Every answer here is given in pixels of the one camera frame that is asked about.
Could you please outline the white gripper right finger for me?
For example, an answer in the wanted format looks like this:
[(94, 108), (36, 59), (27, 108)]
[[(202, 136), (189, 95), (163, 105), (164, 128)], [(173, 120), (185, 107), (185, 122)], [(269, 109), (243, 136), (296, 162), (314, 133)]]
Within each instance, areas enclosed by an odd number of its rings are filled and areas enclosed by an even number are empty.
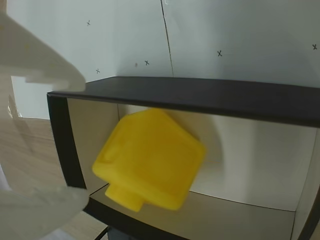
[(0, 73), (49, 84), (55, 91), (81, 92), (86, 84), (73, 64), (4, 12), (0, 13)]

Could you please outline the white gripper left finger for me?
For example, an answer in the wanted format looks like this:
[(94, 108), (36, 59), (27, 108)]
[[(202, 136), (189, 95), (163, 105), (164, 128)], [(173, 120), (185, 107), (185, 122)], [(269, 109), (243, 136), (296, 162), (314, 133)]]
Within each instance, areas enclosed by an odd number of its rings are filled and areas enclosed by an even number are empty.
[(57, 187), (23, 196), (0, 191), (0, 238), (40, 240), (68, 223), (87, 206), (84, 188)]

